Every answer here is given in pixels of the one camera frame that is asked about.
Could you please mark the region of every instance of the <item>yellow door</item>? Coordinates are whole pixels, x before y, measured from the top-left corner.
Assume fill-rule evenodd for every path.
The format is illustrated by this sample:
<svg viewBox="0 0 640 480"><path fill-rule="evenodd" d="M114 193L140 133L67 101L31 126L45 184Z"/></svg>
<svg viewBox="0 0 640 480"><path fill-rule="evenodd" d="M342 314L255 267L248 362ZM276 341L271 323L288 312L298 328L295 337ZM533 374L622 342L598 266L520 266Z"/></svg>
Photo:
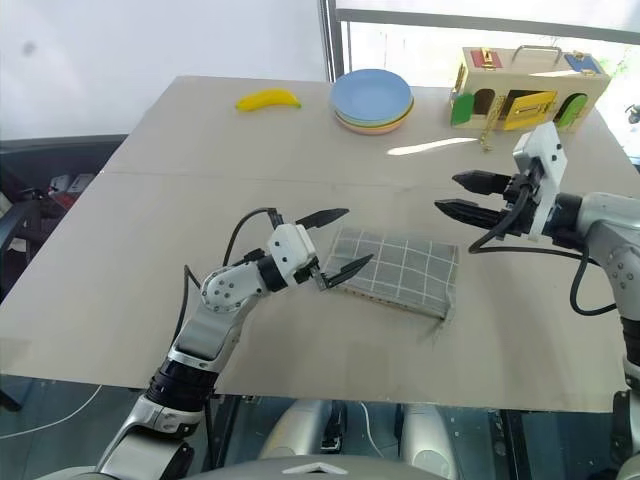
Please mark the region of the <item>yellow door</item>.
<svg viewBox="0 0 640 480"><path fill-rule="evenodd" d="M544 122L555 98L556 92L540 92L515 98L504 120L504 129L514 130Z"/></svg>

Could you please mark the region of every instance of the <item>white cable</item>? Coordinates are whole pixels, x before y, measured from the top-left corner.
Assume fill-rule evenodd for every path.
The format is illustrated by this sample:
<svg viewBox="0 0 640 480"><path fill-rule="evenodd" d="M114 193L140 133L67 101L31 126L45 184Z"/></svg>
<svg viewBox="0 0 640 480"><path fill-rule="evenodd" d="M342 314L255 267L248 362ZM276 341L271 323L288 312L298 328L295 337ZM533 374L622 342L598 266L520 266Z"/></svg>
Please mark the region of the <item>white cable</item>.
<svg viewBox="0 0 640 480"><path fill-rule="evenodd" d="M25 430L24 432L18 432L18 433L12 433L10 435L3 435L0 436L0 440L6 440L7 438L13 438L13 437L19 437L21 435L26 435L28 433L33 433L33 432L37 432L39 430L44 430L45 428L49 428L49 427L55 427L56 425L59 425L63 422L66 422L67 420L69 420L71 417L77 415L78 413L80 413L87 405L89 405L91 403L91 400L93 400L94 398L96 398L96 395L98 395L98 393L100 392L100 389L102 388L102 385L99 385L98 388L96 388L96 391L93 392L93 395L91 395L89 397L89 400L87 400L86 402L84 402L82 404L82 406L80 408L78 408L75 412L73 412L70 415L67 415L64 418L61 418L60 420L57 420L53 423L49 423L47 425L42 425L41 427L36 427L36 428L30 428L29 430Z"/></svg>
<svg viewBox="0 0 640 480"><path fill-rule="evenodd" d="M376 442L373 441L373 437L371 436L371 422L369 421L369 410L367 409L367 406L363 402L359 402L359 403L360 403L360 406L362 407L362 410L364 411L364 421L367 426L367 437L369 438L369 443L371 444L373 449L376 451L376 453L381 458L384 458L384 455L382 455L382 452L376 445Z"/></svg>

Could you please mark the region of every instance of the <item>beige table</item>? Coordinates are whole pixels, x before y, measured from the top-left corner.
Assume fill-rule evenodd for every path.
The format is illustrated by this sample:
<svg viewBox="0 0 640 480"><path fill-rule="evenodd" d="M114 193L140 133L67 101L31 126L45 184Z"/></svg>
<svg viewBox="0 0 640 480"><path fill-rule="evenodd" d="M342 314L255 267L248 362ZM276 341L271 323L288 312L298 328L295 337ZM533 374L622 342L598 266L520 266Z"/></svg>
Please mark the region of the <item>beige table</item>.
<svg viewBox="0 0 640 480"><path fill-rule="evenodd" d="M300 110L240 115L234 100L284 85ZM178 79L64 219L0 306L3 373L145 386L163 359L187 263L217 267L237 219L277 206L289 219L349 207L346 222L426 231L467 246L481 231L433 207L473 199L449 179L471 168L515 170L518 133L391 156L396 147L467 137L446 126L444 89L415 89L393 134L343 130L329 87L302 82ZM565 189L640 193L640 177L593 113L574 136ZM500 198L480 198L500 207ZM326 253L337 226L314 231ZM247 226L237 252L263 246ZM514 239L512 243L524 243ZM617 315L579 317L568 291L576 263L522 254L461 257L456 318L436 321L311 284L261 303L219 379L221 392L448 405L606 411L623 387ZM585 306L610 302L604 275L585 278Z"/></svg>

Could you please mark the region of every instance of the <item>plate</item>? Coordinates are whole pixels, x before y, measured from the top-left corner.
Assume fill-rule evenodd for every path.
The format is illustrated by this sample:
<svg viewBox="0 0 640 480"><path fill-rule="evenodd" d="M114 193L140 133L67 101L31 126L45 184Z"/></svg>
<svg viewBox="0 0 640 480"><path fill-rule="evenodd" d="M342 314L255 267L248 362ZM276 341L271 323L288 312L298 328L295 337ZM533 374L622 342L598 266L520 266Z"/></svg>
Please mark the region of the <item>plate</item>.
<svg viewBox="0 0 640 480"><path fill-rule="evenodd" d="M412 99L407 82L387 70L356 70L338 78L331 89L333 107L361 122L389 123L406 113Z"/></svg>
<svg viewBox="0 0 640 480"><path fill-rule="evenodd" d="M338 117L340 117L341 120L344 120L345 122L355 126L355 127L363 127L363 128L378 128L378 127L386 127L387 125L390 125L392 123L397 122L398 120L406 117L407 115L409 115L409 113L411 113L411 110L413 110L413 100L411 101L411 104L409 105L409 108L407 109L406 112L404 112L402 115L400 115L397 118L393 118L391 120L389 120L388 122L385 123L379 123L379 122L363 122L362 120L355 120L351 117L348 117L347 115L345 115L344 113L339 112L338 110L336 110L336 115Z"/></svg>
<svg viewBox="0 0 640 480"><path fill-rule="evenodd" d="M381 127L358 127L357 125L353 125L351 123L345 122L340 115L336 112L336 120L340 125L345 127L347 130L351 130L352 132L359 133L360 135L384 135L385 133L393 132L396 128L400 127L404 121L407 119L407 116L402 116L398 120L393 123L389 123L387 125L383 125Z"/></svg>

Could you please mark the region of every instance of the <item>black cable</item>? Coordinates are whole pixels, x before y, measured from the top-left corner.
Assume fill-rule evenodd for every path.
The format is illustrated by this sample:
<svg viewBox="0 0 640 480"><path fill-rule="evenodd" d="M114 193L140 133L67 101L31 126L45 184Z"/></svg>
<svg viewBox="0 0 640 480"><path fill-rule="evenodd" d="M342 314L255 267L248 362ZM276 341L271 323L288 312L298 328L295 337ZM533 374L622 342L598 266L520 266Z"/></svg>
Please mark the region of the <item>black cable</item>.
<svg viewBox="0 0 640 480"><path fill-rule="evenodd" d="M252 210L249 213L247 213L244 217L240 219L236 227L233 229L233 232L231 232L231 238L229 238L229 244L227 245L227 250L224 253L224 259L222 260L223 267L226 267L227 265L229 265L229 259L231 258L231 251L233 250L233 245L236 242L236 238L238 237L238 233L240 232L240 229L242 228L242 226L251 217L254 217L260 213L266 213L269 215L269 219L271 220L271 224L273 225L274 228L276 225L282 223L282 217L278 214L275 208L267 208L267 207L256 208L255 210ZM233 416L233 418L229 420L233 421L235 419L236 412L237 412L237 408L235 410L232 410L231 415ZM203 468L202 468L203 472L208 470L213 470L216 467L215 459L217 458L213 448L215 445L215 438L213 433L213 418L212 418L212 411L211 411L211 403L209 400L207 400L204 404L204 421L205 421L205 428L207 433L207 452L208 452L207 457L208 458L206 459L206 463L203 465Z"/></svg>
<svg viewBox="0 0 640 480"><path fill-rule="evenodd" d="M518 216L524 210L524 207L527 205L527 200L529 199L529 186L524 186L520 189L520 194L518 195L518 199L516 203L513 205L513 208L509 213L507 213L502 220L498 222L498 224L485 233L478 240L473 242L469 247L469 253L480 253L484 251L484 249L480 248L482 245L487 243L489 240L493 240L496 237L502 236L507 232L507 229L511 226L511 224L518 218Z"/></svg>
<svg viewBox="0 0 640 480"><path fill-rule="evenodd" d="M577 253L565 252L564 250L555 250L552 248L538 248L538 247L485 247L481 248L479 251L475 253L494 253L494 252L516 252L516 253L544 253L545 255L557 255L558 257L567 257L573 258L574 260L582 260L582 255L578 255ZM589 259L589 263L592 265L598 265L593 259Z"/></svg>
<svg viewBox="0 0 640 480"><path fill-rule="evenodd" d="M255 210L250 211L249 213L247 213L244 217L242 217L240 219L240 221L238 222L238 224L236 225L236 228L233 229L233 232L231 233L231 238L229 239L229 244L227 245L227 251L224 253L224 260L222 261L222 266L226 267L229 264L229 258L231 257L231 250L233 250L233 244L236 242L236 237L238 236L238 232L240 232L240 229L242 228L242 226L246 223L247 220L249 220L251 217L254 217L260 213L267 213L269 214L269 218L272 219L272 223L273 223L273 217L274 215L277 215L276 209L275 208L256 208Z"/></svg>
<svg viewBox="0 0 640 480"><path fill-rule="evenodd" d="M587 264L589 262L589 247L584 245L582 249L582 258L580 259L580 265L578 265L578 270L576 271L575 277L573 277L573 283L571 283L571 292L569 294L569 302L571 303L571 308L576 313L580 315L585 315L587 317L594 317L596 315L602 315L603 313L610 312L611 310L615 310L616 304L612 303L611 305L607 305L606 307L596 308L595 310L583 310L578 305L578 289L580 288L580 282L582 281L582 277L584 276L584 271L587 269Z"/></svg>
<svg viewBox="0 0 640 480"><path fill-rule="evenodd" d="M578 289L580 288L580 283L582 282L582 277L584 276L584 272L587 269L589 263L593 265L598 265L598 263L591 258L589 258L589 247L587 245L583 245L582 255L577 255L575 253L565 252L562 250L554 250L550 248L536 248L536 247L484 247L481 248L488 241L504 235L507 232L507 229L511 226L511 224L518 218L518 216L522 213L522 210L526 206L527 199L529 195L528 188L522 188L520 190L520 194L518 195L518 199L514 204L511 211L491 230L489 230L486 234L480 237L478 240L473 242L469 247L469 253L492 253L492 252L519 252L519 253L544 253L546 255L557 255L559 257L567 257L573 258L575 260L580 260L580 265L578 266L578 270L573 278L573 283L571 284L571 291L569 293L569 303L571 304L571 308L573 311L584 316L593 317L596 315L602 315L603 313L610 312L617 308L615 303L611 305L607 305L606 307L596 308L594 310L583 310L578 305Z"/></svg>
<svg viewBox="0 0 640 480"><path fill-rule="evenodd" d="M178 334L180 333L180 330L182 330L182 324L184 323L184 315L187 311L187 300L189 299L189 279L191 279L191 281L198 287L198 290L200 290L200 282L189 268L189 265L185 265L184 282L182 287L182 305L180 306L178 323L176 324L176 329L173 332L173 339L171 340L171 343L173 343L173 341L178 338Z"/></svg>

